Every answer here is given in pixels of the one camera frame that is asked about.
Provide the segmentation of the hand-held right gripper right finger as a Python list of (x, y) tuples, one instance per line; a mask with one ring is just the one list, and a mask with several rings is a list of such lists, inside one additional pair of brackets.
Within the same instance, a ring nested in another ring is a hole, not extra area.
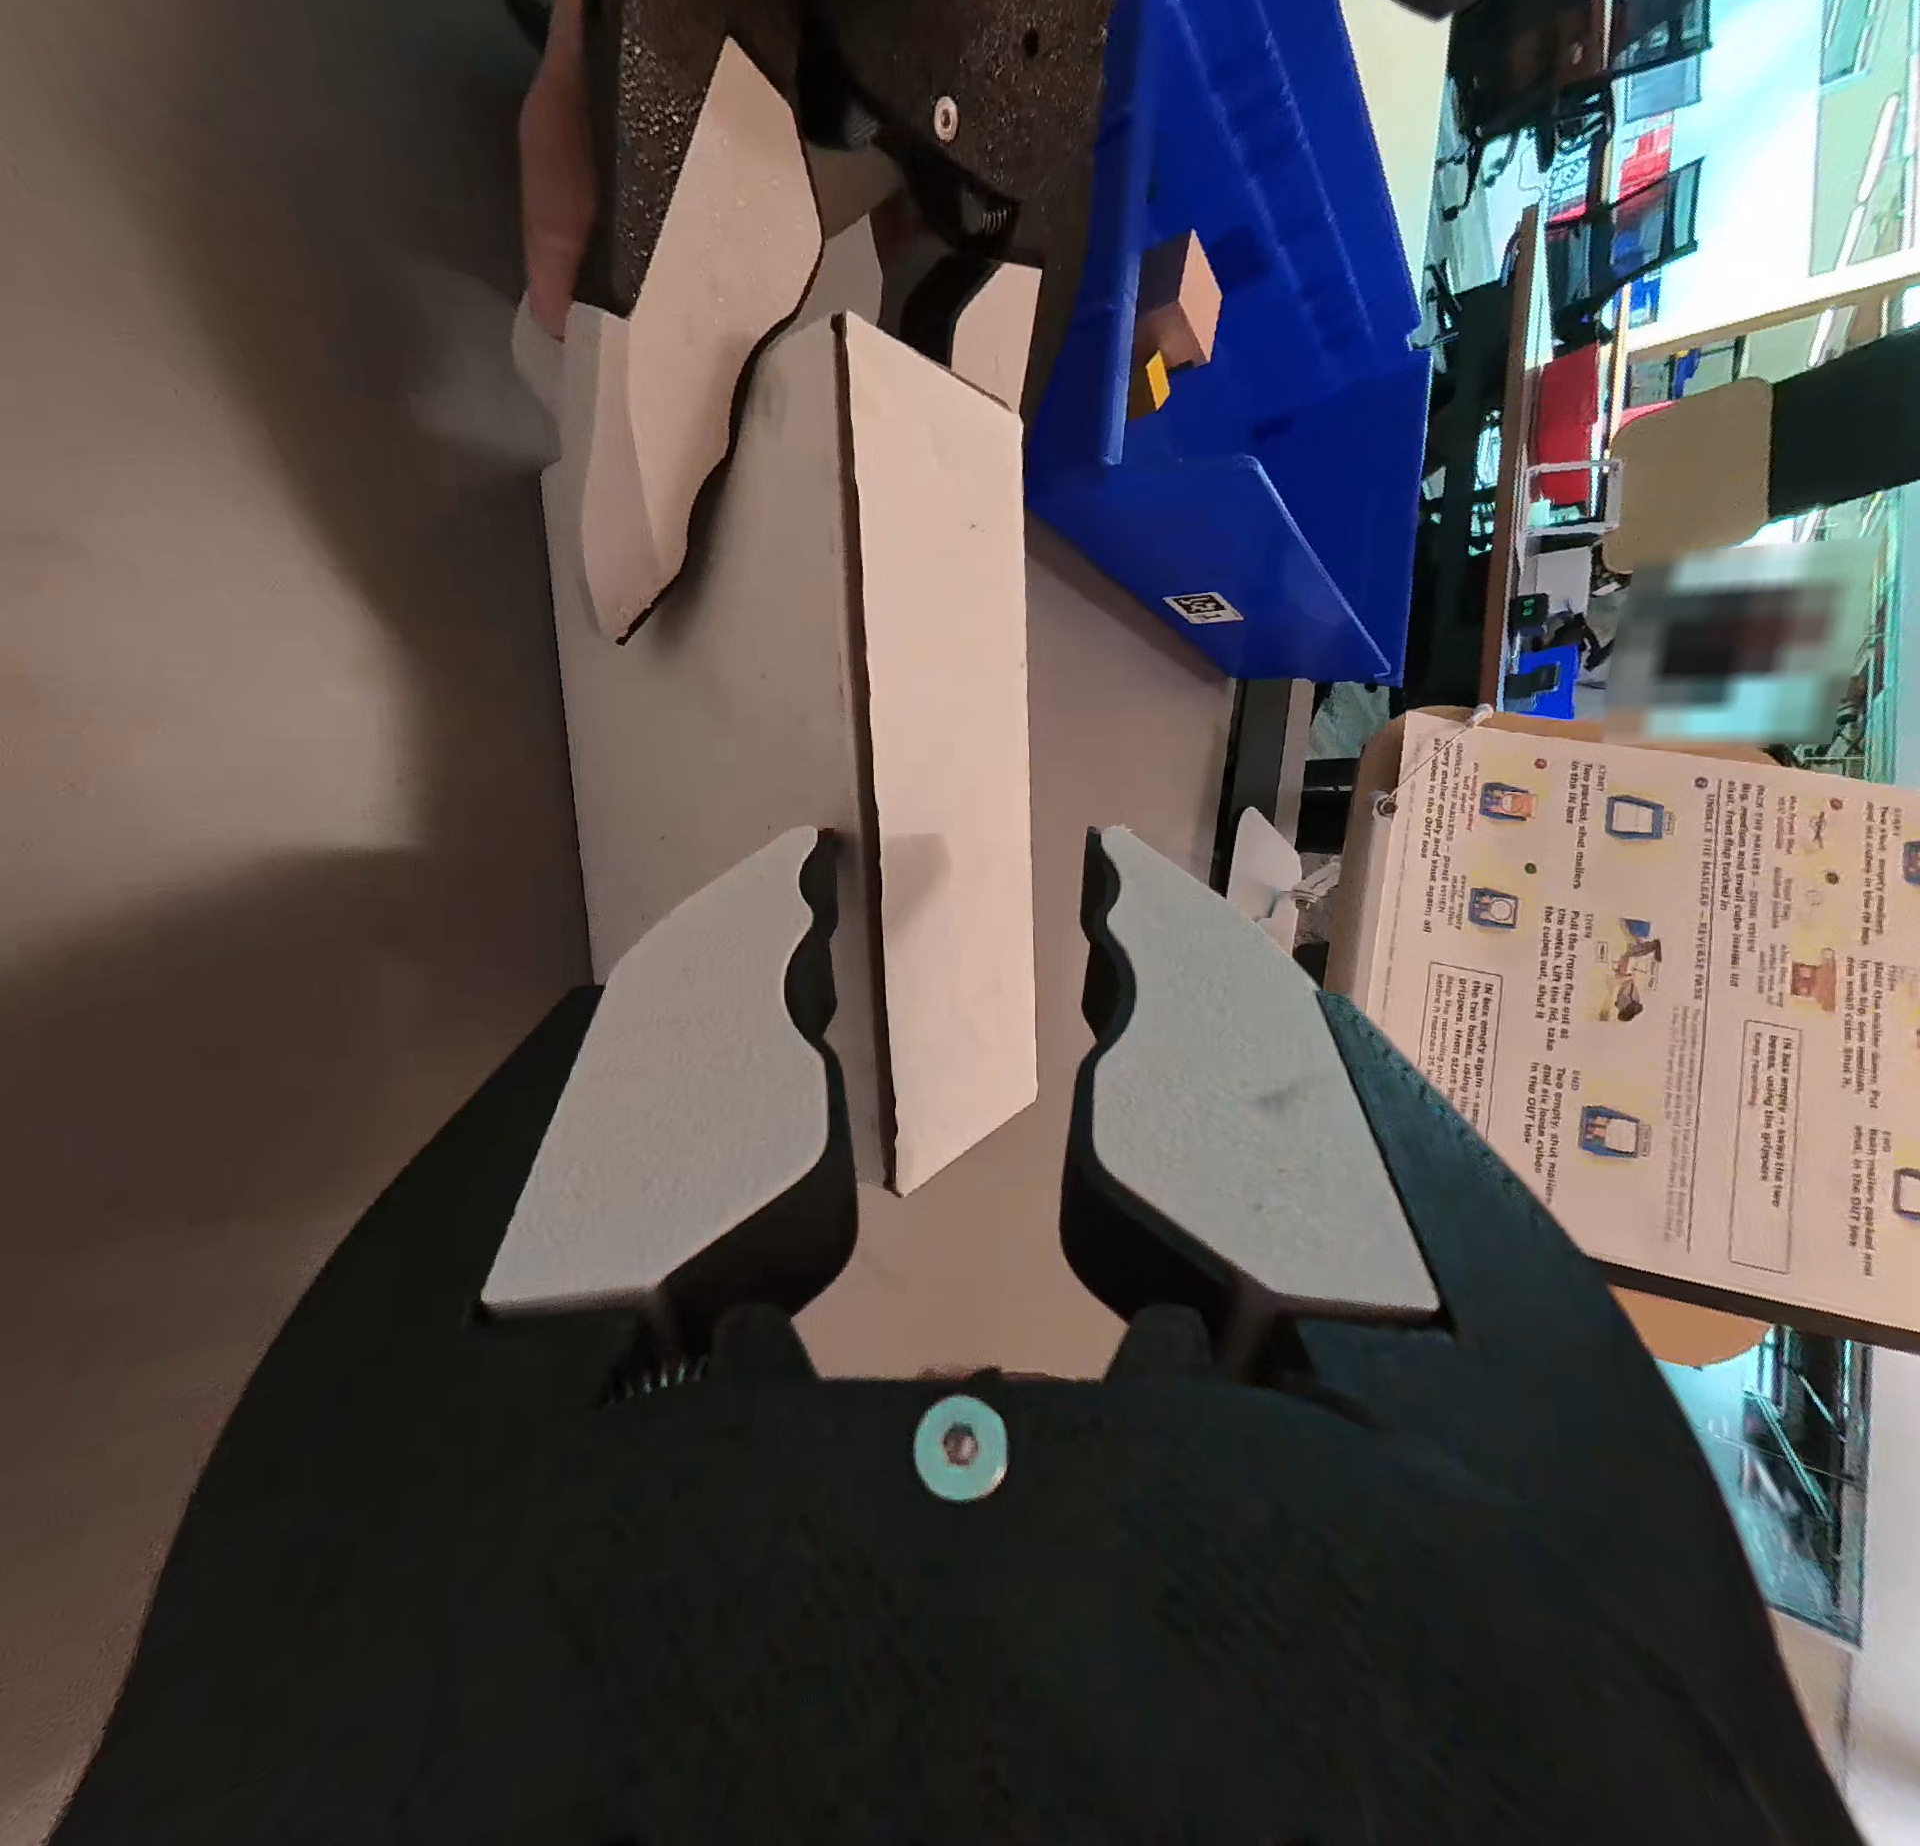
[(1086, 835), (1060, 1247), (1111, 1315), (1193, 1307), (1219, 1357), (1281, 1321), (1433, 1324), (1444, 1299), (1315, 981), (1124, 825)]

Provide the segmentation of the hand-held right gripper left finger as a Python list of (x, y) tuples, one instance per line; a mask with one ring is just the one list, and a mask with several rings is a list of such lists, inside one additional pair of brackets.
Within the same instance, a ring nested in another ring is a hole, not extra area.
[(797, 825), (618, 959), (485, 1315), (630, 1310), (649, 1351), (701, 1351), (735, 1307), (800, 1315), (845, 1277), (858, 1168), (833, 927), (833, 835)]

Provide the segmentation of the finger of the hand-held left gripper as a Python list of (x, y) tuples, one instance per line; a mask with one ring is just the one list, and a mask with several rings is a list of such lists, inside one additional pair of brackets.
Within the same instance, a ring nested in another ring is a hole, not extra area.
[(980, 288), (959, 307), (949, 337), (949, 373), (1022, 416), (1032, 360), (1032, 323), (1041, 271), (989, 260)]
[(575, 544), (603, 641), (682, 581), (741, 384), (823, 248), (797, 112), (726, 37), (630, 312), (575, 307)]

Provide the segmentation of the blue plastic bin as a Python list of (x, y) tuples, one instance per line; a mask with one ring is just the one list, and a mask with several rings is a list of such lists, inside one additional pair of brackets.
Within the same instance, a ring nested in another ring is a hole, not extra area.
[[(1154, 248), (1222, 288), (1130, 416)], [(1402, 677), (1431, 354), (1342, 0), (1117, 0), (1029, 514), (1238, 680)]]

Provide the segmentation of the white cardboard mailer box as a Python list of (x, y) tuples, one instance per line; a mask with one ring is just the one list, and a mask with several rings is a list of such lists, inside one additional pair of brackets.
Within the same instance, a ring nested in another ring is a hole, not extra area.
[(575, 311), (543, 475), (598, 977), (797, 825), (837, 839), (833, 1051), (910, 1197), (1038, 1100), (1022, 422), (858, 312), (757, 368), (701, 547), (614, 641), (628, 323)]

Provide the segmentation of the person's left hand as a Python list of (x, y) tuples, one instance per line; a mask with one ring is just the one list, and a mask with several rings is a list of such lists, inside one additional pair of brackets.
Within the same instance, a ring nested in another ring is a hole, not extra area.
[(554, 0), (543, 59), (517, 120), (528, 317), (565, 342), (598, 223), (584, 0)]

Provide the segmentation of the plain wooden cube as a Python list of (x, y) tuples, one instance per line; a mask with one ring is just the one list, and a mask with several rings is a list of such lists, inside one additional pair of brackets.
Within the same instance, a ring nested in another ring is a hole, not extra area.
[(1215, 364), (1222, 288), (1198, 230), (1171, 234), (1139, 256), (1134, 360), (1167, 373)]

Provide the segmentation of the printed instruction board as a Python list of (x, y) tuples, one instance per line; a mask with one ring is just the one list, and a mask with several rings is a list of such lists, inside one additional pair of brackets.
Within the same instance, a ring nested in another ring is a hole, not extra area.
[(1915, 1357), (1915, 860), (1915, 785), (1407, 713), (1329, 988), (1611, 1284)]

